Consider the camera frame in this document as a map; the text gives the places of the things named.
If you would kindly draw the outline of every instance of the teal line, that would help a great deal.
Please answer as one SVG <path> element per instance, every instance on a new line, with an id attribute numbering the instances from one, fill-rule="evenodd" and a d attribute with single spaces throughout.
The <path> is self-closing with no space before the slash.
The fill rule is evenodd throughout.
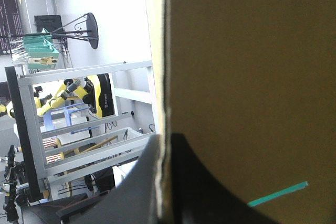
<path id="1" fill-rule="evenodd" d="M 296 184 L 296 185 L 293 185 L 293 186 L 290 186 L 290 187 L 288 187 L 286 189 L 283 189 L 281 191 L 277 191 L 276 193 L 267 195 L 265 197 L 261 197 L 259 199 L 255 199 L 255 200 L 249 202 L 247 205 L 250 206 L 250 207 L 255 207 L 255 206 L 258 206 L 258 205 L 260 205 L 262 203 L 265 203 L 265 202 L 268 202 L 268 201 L 273 200 L 275 198 L 278 198 L 280 196 L 283 196 L 285 194 L 294 193 L 297 190 L 304 189 L 306 186 L 308 186 L 308 182 L 307 181 L 299 183 L 299 184 Z"/>

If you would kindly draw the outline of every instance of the cable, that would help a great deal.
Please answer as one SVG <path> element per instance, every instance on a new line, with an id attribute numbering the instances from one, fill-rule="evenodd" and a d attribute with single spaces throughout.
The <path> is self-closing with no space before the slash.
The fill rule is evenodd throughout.
<path id="1" fill-rule="evenodd" d="M 86 185 L 85 184 L 83 184 L 83 185 L 75 185 L 75 186 L 67 187 L 67 188 L 64 188 L 64 189 L 61 189 L 61 190 L 58 190 L 58 191 L 63 191 L 63 190 L 67 190 L 67 189 L 70 189 L 70 188 L 73 188 L 73 187 L 79 187 L 79 186 L 86 186 Z"/>
<path id="2" fill-rule="evenodd" d="M 94 115 L 91 113 L 90 110 L 89 110 L 89 114 L 90 114 L 90 116 L 92 116 L 93 118 L 99 119 L 98 117 L 94 116 Z"/>
<path id="3" fill-rule="evenodd" d="M 155 127 L 155 124 L 149 124 L 149 125 L 148 125 L 148 128 L 151 130 L 151 132 L 154 132 L 154 130 L 151 128 L 151 126 L 154 126 L 154 127 Z"/>
<path id="4" fill-rule="evenodd" d="M 126 140 L 127 140 L 127 138 L 128 138 L 128 129 L 125 131 L 124 140 L 125 140 L 125 136 L 126 136 Z"/>
<path id="5" fill-rule="evenodd" d="M 84 189 L 84 188 L 88 188 L 88 187 L 87 186 L 83 186 L 83 187 L 75 188 L 75 189 L 72 189 L 72 190 L 64 191 L 63 193 L 60 193 L 60 194 L 66 194 L 66 193 L 68 193 L 70 191 L 75 191 L 75 190 Z"/>

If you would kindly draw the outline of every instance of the aluminum frame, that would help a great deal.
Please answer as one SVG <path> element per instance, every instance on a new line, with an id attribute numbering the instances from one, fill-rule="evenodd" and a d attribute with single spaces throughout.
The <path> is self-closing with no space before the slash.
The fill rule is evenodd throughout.
<path id="1" fill-rule="evenodd" d="M 147 77 L 149 82 L 149 92 L 141 92 L 136 90 L 125 90 L 118 89 L 115 86 L 115 72 L 118 71 L 127 71 L 132 69 L 146 68 L 147 69 Z M 86 123 L 76 124 L 69 127 L 64 127 L 52 131 L 47 131 L 41 133 L 39 117 L 36 113 L 36 107 L 33 97 L 33 86 L 34 84 L 40 84 L 45 82 L 64 80 L 69 78 L 80 78 L 84 76 L 89 76 L 92 74 L 102 74 L 109 73 L 110 81 L 111 81 L 111 90 L 113 95 L 113 103 L 115 107 L 115 115 L 107 116 L 102 119 L 92 120 Z M 153 118 L 156 129 L 159 129 L 159 121 L 157 114 L 157 106 L 156 106 L 156 94 L 155 94 L 155 85 L 154 85 L 154 75 L 152 68 L 152 61 L 141 61 L 141 62 L 130 62 L 130 63 L 113 63 L 113 64 L 105 64 L 91 67 L 82 67 L 78 69 L 61 69 L 61 70 L 51 70 L 45 72 L 39 72 L 36 74 L 28 74 L 25 76 L 19 76 L 18 78 L 19 91 L 21 96 L 21 101 L 23 104 L 25 120 L 28 129 L 29 140 L 31 144 L 31 151 L 33 153 L 34 164 L 36 169 L 36 175 L 39 182 L 40 191 L 44 191 L 48 188 L 51 188 L 53 185 L 57 183 L 61 183 L 61 181 L 71 181 L 71 178 L 77 175 L 84 176 L 85 173 L 89 174 L 95 171 L 102 169 L 101 167 L 109 164 L 115 165 L 119 160 L 126 161 L 130 158 L 139 156 L 141 154 L 142 149 L 145 147 L 149 137 L 154 133 L 149 133 L 146 135 L 130 138 L 126 141 L 118 142 L 112 145 L 108 145 L 105 147 L 101 147 L 99 149 L 89 151 L 84 154 L 75 155 L 70 158 L 66 158 L 65 160 L 61 160 L 52 164 L 46 163 L 46 155 L 53 155 L 59 152 L 64 152 L 68 150 L 72 150 L 74 148 L 81 147 L 85 144 L 98 142 L 107 137 L 112 137 L 114 135 L 118 135 L 121 131 L 109 132 L 107 134 L 102 134 L 99 136 L 95 136 L 92 138 L 87 138 L 70 145 L 65 145 L 59 147 L 54 150 L 45 150 L 43 147 L 42 139 L 48 138 L 51 136 L 55 136 L 57 134 L 64 134 L 75 130 L 85 129 L 87 127 L 98 126 L 100 124 L 104 124 L 111 120 L 122 120 L 124 118 L 131 117 L 130 112 L 122 113 L 120 108 L 119 97 L 123 97 L 126 99 L 150 103 L 152 105 Z M 63 175 L 62 179 L 54 178 L 54 175 L 57 173 L 61 173 L 70 169 L 78 168 L 83 165 L 87 165 L 88 163 L 98 162 L 102 159 L 106 159 L 114 154 L 123 153 L 127 150 L 131 150 L 126 154 L 122 154 L 120 158 L 112 158 L 106 161 L 102 161 L 98 164 L 90 165 L 88 167 L 82 168 L 76 173 L 72 172 L 68 175 Z M 55 193 L 52 193 L 52 198 L 57 199 Z"/>

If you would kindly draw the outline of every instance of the brown cardboard box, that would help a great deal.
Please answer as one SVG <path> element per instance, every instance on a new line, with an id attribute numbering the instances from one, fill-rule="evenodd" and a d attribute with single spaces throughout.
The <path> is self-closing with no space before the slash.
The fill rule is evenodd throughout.
<path id="1" fill-rule="evenodd" d="M 245 202 L 308 181 L 257 207 L 275 220 L 335 223 L 335 0 L 167 10 L 172 131 Z"/>

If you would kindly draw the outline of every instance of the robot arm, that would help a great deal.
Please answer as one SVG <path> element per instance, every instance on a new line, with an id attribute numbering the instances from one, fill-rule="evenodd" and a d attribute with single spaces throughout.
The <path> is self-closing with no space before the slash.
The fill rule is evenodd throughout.
<path id="1" fill-rule="evenodd" d="M 14 118 L 14 110 L 12 102 L 10 102 L 7 106 L 0 104 L 0 117 L 7 114 L 10 118 Z"/>
<path id="2" fill-rule="evenodd" d="M 69 86 L 66 86 L 65 83 L 61 85 L 55 96 L 49 99 L 46 104 L 43 105 L 41 108 L 37 109 L 38 116 L 43 116 L 49 110 L 56 109 L 63 105 L 64 101 L 67 100 L 68 95 L 72 92 L 75 93 L 80 99 L 88 94 L 88 92 L 80 85 L 80 80 L 78 79 L 72 81 Z"/>

